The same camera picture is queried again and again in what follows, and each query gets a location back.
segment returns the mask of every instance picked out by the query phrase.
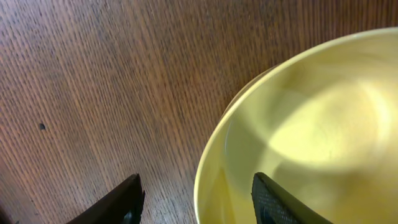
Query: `wooden table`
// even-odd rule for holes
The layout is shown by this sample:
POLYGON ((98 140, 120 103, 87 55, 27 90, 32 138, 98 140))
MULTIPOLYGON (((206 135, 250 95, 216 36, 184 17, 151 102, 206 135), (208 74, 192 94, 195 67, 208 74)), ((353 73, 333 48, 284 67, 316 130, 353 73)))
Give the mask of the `wooden table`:
POLYGON ((0 207, 65 223, 126 177, 142 223, 194 223, 193 184, 233 96, 398 1, 0 0, 0 207))

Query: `bowl rim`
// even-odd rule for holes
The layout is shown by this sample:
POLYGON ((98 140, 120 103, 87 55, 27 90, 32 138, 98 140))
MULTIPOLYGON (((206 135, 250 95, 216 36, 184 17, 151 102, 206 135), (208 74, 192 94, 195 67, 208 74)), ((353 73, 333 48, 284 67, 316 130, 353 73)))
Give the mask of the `bowl rim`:
POLYGON ((316 46, 314 46, 314 47, 312 47, 312 48, 310 48, 308 50, 305 50, 305 51, 297 54, 296 56, 293 56, 292 58, 286 60, 285 62, 281 63, 280 65, 277 65, 271 71, 266 70, 265 72, 269 71, 267 75, 264 75, 263 77, 258 79, 255 83, 253 83, 244 93, 241 94, 241 96, 239 96, 238 99, 236 99, 236 101, 234 101, 234 103, 232 105, 228 105, 228 107, 227 107, 228 110, 225 111, 225 113, 222 115, 220 121, 218 122, 218 124, 217 124, 217 126, 215 128, 215 130, 212 132, 208 142, 206 143, 205 149, 204 149, 204 151, 203 151, 203 153, 201 155, 200 161, 199 161, 197 173, 195 175, 195 185, 194 185, 194 188, 193 188, 193 204, 194 204, 194 207, 195 207, 195 216, 196 216, 197 223, 200 223, 199 211, 198 211, 198 192, 199 192, 200 176, 201 176, 201 172, 202 172, 202 169, 203 169, 203 165, 204 165, 205 160, 207 158, 207 155, 209 153, 209 150, 210 150, 211 146, 214 143, 215 137, 221 131, 221 128, 226 124, 226 122, 229 120, 229 118, 232 116, 232 114, 236 111, 238 106, 252 92, 254 92, 257 88, 259 88, 268 79, 270 79, 273 76, 277 75, 283 69, 285 69, 285 68, 293 65, 294 63, 302 60, 303 58, 309 57, 309 56, 311 56, 311 55, 313 55, 313 54, 315 54, 317 52, 320 52, 322 50, 326 50, 326 49, 328 49, 330 47, 334 47, 336 45, 340 45, 340 44, 343 44, 343 43, 350 42, 352 40, 363 39, 365 37, 371 37, 371 36, 375 36, 375 35, 391 34, 391 33, 398 33, 398 27, 388 27, 388 28, 367 30, 367 31, 363 31, 363 32, 358 32, 358 33, 342 36, 342 37, 339 37, 337 39, 329 40, 329 41, 326 41, 326 42, 324 42, 322 44, 316 45, 316 46))

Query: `black speck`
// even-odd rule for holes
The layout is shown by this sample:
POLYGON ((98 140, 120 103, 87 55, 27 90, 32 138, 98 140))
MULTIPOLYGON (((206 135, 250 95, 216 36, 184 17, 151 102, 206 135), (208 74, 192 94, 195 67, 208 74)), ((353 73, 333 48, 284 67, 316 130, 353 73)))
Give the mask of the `black speck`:
POLYGON ((44 124, 43 124, 43 123, 40 123, 40 124, 39 124, 39 128, 40 128, 40 130, 45 130, 44 124))

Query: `table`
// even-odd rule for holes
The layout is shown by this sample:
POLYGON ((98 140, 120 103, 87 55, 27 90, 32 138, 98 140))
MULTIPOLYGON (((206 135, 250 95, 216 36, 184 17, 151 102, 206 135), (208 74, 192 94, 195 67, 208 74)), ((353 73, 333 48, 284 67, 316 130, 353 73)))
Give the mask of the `table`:
POLYGON ((142 223, 195 223, 223 110, 262 71, 398 25, 398 1, 0 0, 0 208, 65 223, 134 173, 142 223))

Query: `bowl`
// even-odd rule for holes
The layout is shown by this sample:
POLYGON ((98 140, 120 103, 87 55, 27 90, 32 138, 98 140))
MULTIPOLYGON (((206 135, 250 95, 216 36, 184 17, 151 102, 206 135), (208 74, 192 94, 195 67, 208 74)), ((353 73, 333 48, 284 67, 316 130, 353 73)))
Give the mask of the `bowl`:
POLYGON ((211 135, 194 189, 198 223, 256 223, 263 172, 333 223, 398 212, 398 29, 341 37, 260 74, 211 135))

